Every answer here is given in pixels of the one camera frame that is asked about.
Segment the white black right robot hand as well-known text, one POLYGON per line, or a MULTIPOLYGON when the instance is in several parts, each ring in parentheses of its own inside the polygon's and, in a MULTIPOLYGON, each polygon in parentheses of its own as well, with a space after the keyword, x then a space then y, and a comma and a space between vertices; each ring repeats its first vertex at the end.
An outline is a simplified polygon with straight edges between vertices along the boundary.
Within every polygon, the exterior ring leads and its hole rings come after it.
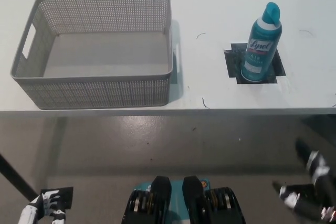
POLYGON ((296 153, 308 172, 311 183, 273 188, 284 205, 296 215, 317 223, 335 223, 335 175, 323 155, 302 139, 295 143, 296 153))

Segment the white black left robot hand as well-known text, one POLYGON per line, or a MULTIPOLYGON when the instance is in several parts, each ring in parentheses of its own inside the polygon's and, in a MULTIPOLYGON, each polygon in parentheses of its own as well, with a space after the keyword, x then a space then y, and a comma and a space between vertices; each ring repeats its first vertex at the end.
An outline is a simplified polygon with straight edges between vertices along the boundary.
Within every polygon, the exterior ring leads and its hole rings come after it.
POLYGON ((45 216, 53 217, 51 223, 66 223, 65 191, 59 188, 41 193, 22 210, 18 224, 38 223, 45 216))

